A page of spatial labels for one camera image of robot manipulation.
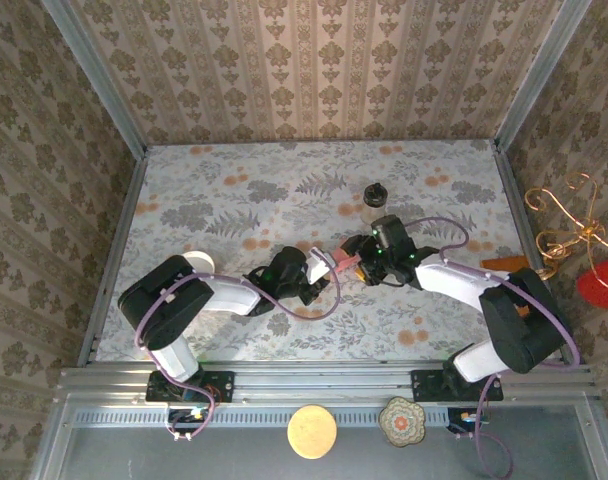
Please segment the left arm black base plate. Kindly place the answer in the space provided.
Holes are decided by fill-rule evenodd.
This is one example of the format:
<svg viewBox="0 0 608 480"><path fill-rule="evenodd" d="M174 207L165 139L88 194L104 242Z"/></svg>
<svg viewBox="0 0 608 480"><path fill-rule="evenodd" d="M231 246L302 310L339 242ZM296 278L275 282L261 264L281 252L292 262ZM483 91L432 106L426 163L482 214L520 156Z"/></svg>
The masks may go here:
<svg viewBox="0 0 608 480"><path fill-rule="evenodd" d="M231 403L235 387L235 373L232 371L205 371L186 380L187 384L197 385L208 391L216 404ZM191 389L178 387L168 381L159 371L152 372L148 378L145 400L147 402L206 403L204 395Z"/></svg>

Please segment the small circuit board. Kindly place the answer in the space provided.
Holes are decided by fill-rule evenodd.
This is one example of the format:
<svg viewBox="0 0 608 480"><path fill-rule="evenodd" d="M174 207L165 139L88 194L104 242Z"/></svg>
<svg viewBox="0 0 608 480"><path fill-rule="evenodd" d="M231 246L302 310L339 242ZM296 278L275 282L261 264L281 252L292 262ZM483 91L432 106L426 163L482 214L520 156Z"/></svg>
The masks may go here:
<svg viewBox="0 0 608 480"><path fill-rule="evenodd" d="M476 411L473 408L448 407L447 414L449 432L466 437L474 436Z"/></svg>
<svg viewBox="0 0 608 480"><path fill-rule="evenodd" d="M166 414L166 428L175 437L192 435L204 423L208 412L207 407L171 408Z"/></svg>

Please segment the floral patterned dish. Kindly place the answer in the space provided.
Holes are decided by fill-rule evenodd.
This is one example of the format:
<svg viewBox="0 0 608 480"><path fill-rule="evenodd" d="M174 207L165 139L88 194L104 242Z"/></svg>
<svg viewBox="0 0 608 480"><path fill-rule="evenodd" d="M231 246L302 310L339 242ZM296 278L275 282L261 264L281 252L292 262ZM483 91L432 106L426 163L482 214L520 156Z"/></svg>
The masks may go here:
<svg viewBox="0 0 608 480"><path fill-rule="evenodd" d="M378 416L387 441L397 448L419 444L426 435L425 410L403 397L392 398Z"/></svg>

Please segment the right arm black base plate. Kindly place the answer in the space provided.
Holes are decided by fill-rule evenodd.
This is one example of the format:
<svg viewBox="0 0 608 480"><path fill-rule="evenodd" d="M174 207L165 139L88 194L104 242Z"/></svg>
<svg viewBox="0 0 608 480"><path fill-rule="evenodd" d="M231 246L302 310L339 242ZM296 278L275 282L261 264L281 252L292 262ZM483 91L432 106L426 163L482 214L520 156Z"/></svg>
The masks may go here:
<svg viewBox="0 0 608 480"><path fill-rule="evenodd" d="M410 373L412 395L416 402L474 402L480 399L486 379L468 383L456 372L414 370Z"/></svg>

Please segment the small black round knob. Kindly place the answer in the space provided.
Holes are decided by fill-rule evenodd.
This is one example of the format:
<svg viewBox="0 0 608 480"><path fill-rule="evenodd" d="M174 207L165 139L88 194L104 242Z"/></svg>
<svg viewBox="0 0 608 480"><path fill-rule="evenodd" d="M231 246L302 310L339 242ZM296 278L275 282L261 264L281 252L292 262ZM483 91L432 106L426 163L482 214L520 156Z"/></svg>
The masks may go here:
<svg viewBox="0 0 608 480"><path fill-rule="evenodd" d="M363 192L363 208L361 220L366 225L386 215L388 190L380 183L368 185Z"/></svg>

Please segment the aluminium frame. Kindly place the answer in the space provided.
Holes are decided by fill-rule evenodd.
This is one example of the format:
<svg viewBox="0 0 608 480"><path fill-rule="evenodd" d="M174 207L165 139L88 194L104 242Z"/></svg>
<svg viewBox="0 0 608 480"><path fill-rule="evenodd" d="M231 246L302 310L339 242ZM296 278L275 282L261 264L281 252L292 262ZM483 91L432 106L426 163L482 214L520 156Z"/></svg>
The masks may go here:
<svg viewBox="0 0 608 480"><path fill-rule="evenodd" d="M66 424L78 408L161 408L146 404L144 382L155 366L149 361L98 362L95 349L108 317L118 270L127 243L127 230L135 215L137 198L148 171L148 147L126 117L126 106L111 86L105 67L85 33L72 0L43 0L45 8L69 44L90 82L135 155L135 169L119 218L105 271L93 305L76 367L62 371L56 388L49 426L42 440L31 480L56 480L72 456L73 430ZM436 361L247 361L216 362L216 369L236 374L236 394L228 408L296 407L315 403L334 407L377 407L386 394L411 393L410 373L437 368ZM608 480L608 421L592 392L586 366L563 371L536 368L531 374L507 374L506 406L559 407L576 409L578 437L585 465L596 480Z"/></svg>

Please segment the round cork coaster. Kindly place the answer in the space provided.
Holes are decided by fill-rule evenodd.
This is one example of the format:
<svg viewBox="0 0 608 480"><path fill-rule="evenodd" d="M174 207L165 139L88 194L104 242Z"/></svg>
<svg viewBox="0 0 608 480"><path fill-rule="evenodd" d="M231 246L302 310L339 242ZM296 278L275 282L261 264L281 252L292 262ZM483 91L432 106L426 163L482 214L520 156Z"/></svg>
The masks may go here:
<svg viewBox="0 0 608 480"><path fill-rule="evenodd" d="M319 405L299 408L289 420L287 439L293 451L307 460L317 460L330 452L338 427L333 415Z"/></svg>

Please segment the brown rectangular mat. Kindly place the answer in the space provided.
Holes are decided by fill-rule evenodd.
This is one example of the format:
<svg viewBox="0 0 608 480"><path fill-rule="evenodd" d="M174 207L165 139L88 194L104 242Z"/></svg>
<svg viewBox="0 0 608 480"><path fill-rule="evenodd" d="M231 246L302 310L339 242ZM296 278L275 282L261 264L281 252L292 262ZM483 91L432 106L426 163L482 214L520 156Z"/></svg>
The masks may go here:
<svg viewBox="0 0 608 480"><path fill-rule="evenodd" d="M480 266L487 270L517 272L522 268L529 268L530 265L525 256L510 256L480 261Z"/></svg>

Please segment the floral tablecloth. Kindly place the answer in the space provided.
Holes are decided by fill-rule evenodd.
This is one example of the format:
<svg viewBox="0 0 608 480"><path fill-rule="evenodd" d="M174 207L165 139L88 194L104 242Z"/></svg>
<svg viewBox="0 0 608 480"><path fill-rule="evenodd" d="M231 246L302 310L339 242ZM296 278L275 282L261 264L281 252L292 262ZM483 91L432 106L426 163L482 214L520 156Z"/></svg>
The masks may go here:
<svg viewBox="0 0 608 480"><path fill-rule="evenodd" d="M419 246L471 266L522 251L487 140L155 147L114 291L188 251L233 277L286 246L330 251L366 230L372 183ZM290 299L257 318L203 313L187 332L206 361L441 360L487 336L471 307L392 283L368 287L352 271L309 306Z"/></svg>

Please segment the red ornament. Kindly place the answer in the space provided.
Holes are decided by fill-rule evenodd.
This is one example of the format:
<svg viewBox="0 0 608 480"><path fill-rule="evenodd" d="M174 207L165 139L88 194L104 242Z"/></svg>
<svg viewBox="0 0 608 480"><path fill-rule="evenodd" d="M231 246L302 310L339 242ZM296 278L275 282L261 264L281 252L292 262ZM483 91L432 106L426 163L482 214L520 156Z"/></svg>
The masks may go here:
<svg viewBox="0 0 608 480"><path fill-rule="evenodd" d="M582 274L576 282L580 296L590 305L608 309L608 260Z"/></svg>

